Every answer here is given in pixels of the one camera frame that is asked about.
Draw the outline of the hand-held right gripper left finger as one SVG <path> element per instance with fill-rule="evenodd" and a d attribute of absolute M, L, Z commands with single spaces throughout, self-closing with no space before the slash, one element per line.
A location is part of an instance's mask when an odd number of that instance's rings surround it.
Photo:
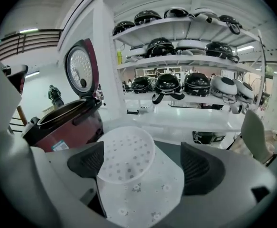
<path fill-rule="evenodd" d="M 107 219 L 97 184 L 104 144 L 44 152 L 31 148 L 39 197 L 31 201 L 31 221 L 43 228 L 119 228 Z"/>

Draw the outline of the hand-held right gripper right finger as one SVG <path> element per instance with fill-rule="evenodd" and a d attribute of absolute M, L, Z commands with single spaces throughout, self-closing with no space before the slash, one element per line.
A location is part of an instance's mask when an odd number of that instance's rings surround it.
<path fill-rule="evenodd" d="M 277 177 L 255 159 L 181 143 L 179 204 L 152 228 L 249 228 L 277 195 Z"/>

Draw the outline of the maroon rice cooker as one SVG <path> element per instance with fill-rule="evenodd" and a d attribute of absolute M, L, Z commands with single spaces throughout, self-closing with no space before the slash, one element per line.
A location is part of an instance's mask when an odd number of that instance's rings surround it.
<path fill-rule="evenodd" d="M 56 152 L 96 142 L 103 134 L 103 122 L 98 109 L 102 101 L 96 98 L 99 85 L 97 60 L 91 39 L 76 42 L 64 56 L 64 70 L 77 100 L 85 99 L 86 108 L 67 122 L 50 129 L 40 129 L 38 118 L 26 125 L 22 137 L 44 152 Z"/>

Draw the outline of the white perforated steamer tray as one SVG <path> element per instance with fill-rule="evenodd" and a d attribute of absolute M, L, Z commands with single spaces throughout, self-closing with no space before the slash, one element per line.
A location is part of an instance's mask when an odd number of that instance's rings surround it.
<path fill-rule="evenodd" d="M 118 127 L 99 140 L 104 144 L 104 162 L 98 178 L 112 184 L 126 184 L 141 178 L 155 158 L 150 134 L 136 126 Z"/>

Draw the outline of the dark pot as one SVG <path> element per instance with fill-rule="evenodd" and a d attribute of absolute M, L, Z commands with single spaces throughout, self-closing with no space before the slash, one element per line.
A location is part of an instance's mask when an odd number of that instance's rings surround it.
<path fill-rule="evenodd" d="M 50 129 L 59 126 L 79 114 L 86 108 L 86 105 L 87 101 L 85 99 L 80 99 L 60 106 L 40 119 L 37 122 L 37 126 L 40 129 Z"/>

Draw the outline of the black equipment box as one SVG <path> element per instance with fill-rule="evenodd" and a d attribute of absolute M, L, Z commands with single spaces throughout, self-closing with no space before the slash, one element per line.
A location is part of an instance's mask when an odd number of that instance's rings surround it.
<path fill-rule="evenodd" d="M 192 132 L 193 141 L 198 144 L 211 144 L 221 142 L 225 137 L 225 133 L 214 132 Z"/>

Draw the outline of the white metal shelf rack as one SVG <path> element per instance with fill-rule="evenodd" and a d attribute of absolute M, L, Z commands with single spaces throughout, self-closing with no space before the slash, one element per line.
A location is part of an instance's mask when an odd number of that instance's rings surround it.
<path fill-rule="evenodd" d="M 149 6 L 149 3 L 143 3 L 142 0 L 103 1 L 102 16 L 105 25 L 103 59 L 105 62 L 99 64 L 99 74 L 108 114 L 111 118 L 116 119 L 126 116 L 126 105 L 119 75 L 120 69 L 192 65 L 202 68 L 256 72 L 255 69 L 241 63 L 198 55 L 160 56 L 118 65 L 117 42 L 124 43 L 127 46 L 140 46 L 147 45 L 152 39 L 164 37 L 173 43 L 183 39 L 196 40 L 201 44 L 219 41 L 229 43 L 234 48 L 242 48 L 261 41 L 260 35 L 255 35 L 252 30 L 242 29 L 240 34 L 236 36 L 230 32 L 223 22 L 210 24 L 203 19 L 195 20 L 188 17 L 160 19 L 112 36 L 111 29 L 115 19 L 129 18 L 135 12 L 142 11 Z M 139 114 L 134 120 L 155 127 L 188 128 L 202 131 L 220 129 L 227 132 L 239 130 L 241 124 L 236 116 L 229 113 L 217 110 L 168 108 L 163 104 L 155 105 L 150 112 Z"/>

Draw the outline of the grey chair with black legs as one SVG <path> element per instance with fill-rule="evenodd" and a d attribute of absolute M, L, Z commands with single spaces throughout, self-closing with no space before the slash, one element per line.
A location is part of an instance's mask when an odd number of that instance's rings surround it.
<path fill-rule="evenodd" d="M 248 110 L 240 134 L 227 149 L 250 156 L 267 167 L 277 157 L 272 141 L 266 141 L 268 137 L 272 137 L 271 131 L 266 131 L 258 115 Z"/>

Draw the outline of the shelves of black white helmets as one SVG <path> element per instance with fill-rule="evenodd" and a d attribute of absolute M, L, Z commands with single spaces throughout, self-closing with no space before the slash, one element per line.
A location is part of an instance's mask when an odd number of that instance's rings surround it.
<path fill-rule="evenodd" d="M 249 39 L 240 22 L 230 15 L 218 16 L 208 8 L 194 13 L 172 7 L 160 16 L 153 10 L 139 12 L 133 21 L 115 25 L 113 38 L 128 45 L 126 64 L 133 66 L 199 65 L 234 67 L 239 63 L 237 41 Z M 153 71 L 137 77 L 132 83 L 135 93 L 154 91 L 152 101 L 158 104 L 168 95 L 182 100 L 185 95 L 198 98 L 214 96 L 224 103 L 251 103 L 254 93 L 249 85 L 225 76 L 195 70 L 180 74 L 167 70 Z"/>

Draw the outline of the black mezzanine railing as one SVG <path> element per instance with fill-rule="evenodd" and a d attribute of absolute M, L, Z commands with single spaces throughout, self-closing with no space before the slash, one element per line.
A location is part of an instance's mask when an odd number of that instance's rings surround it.
<path fill-rule="evenodd" d="M 62 32 L 62 29 L 41 29 L 4 37 L 0 39 L 0 60 L 35 49 L 56 47 Z"/>

